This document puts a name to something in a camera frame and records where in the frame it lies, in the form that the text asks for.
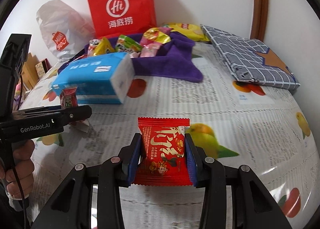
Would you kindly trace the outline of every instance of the brown wooden trim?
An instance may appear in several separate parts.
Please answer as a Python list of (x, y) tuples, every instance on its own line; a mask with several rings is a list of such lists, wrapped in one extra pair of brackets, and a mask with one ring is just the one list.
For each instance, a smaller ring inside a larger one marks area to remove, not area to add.
[(266, 33), (267, 20), (268, 20), (268, 8), (269, 8), (269, 0), (262, 0), (260, 29), (258, 34), (258, 39), (260, 41), (264, 40), (264, 36)]
[(250, 39), (258, 39), (261, 20), (262, 0), (254, 0)]

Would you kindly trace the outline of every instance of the white circle logo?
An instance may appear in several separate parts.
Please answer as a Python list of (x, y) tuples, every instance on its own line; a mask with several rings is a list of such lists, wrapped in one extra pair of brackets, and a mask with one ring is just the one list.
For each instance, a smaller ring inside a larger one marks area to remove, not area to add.
[(129, 0), (109, 0), (106, 9), (110, 16), (121, 17), (125, 15), (129, 9)]

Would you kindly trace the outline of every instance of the human hand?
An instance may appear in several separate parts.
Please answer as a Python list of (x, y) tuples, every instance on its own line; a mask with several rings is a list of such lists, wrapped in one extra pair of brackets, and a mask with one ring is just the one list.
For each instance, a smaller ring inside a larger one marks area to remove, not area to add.
[[(28, 195), (33, 189), (33, 171), (35, 170), (35, 166), (33, 162), (30, 160), (30, 157), (35, 149), (35, 144), (32, 140), (28, 140), (24, 146), (16, 149), (13, 152), (13, 156), (16, 159), (21, 160), (16, 165), (16, 171), (18, 177), (20, 179), (20, 184), (23, 190), (23, 194), (26, 196)], [(14, 176), (13, 170), (8, 170), (4, 173), (2, 166), (0, 165), (0, 179), (6, 179), (10, 182), (7, 185), (7, 191), (14, 197), (14, 198), (21, 198), (20, 190), (18, 187), (18, 183)]]

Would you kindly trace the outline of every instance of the screw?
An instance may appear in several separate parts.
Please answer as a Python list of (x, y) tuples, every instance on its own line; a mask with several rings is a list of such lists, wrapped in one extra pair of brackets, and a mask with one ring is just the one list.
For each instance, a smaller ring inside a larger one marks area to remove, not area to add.
[(241, 166), (241, 169), (242, 169), (242, 171), (244, 171), (244, 172), (250, 171), (250, 168), (249, 168), (249, 166), (247, 166), (247, 165), (242, 165), (242, 166)]
[(206, 163), (214, 163), (214, 158), (212, 157), (206, 157), (204, 160)]
[(120, 158), (118, 156), (114, 156), (111, 158), (112, 163), (118, 163), (120, 161)]
[(76, 166), (75, 166), (75, 170), (76, 171), (80, 171), (80, 170), (82, 170), (83, 169), (83, 164), (82, 163), (79, 163), (79, 164), (77, 164)]

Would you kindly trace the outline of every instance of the white plastic bag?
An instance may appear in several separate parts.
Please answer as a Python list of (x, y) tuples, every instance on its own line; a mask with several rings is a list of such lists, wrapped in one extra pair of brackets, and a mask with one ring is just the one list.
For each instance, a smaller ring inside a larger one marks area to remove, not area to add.
[(60, 61), (72, 58), (95, 36), (94, 28), (61, 0), (43, 4), (36, 20), (45, 44)]

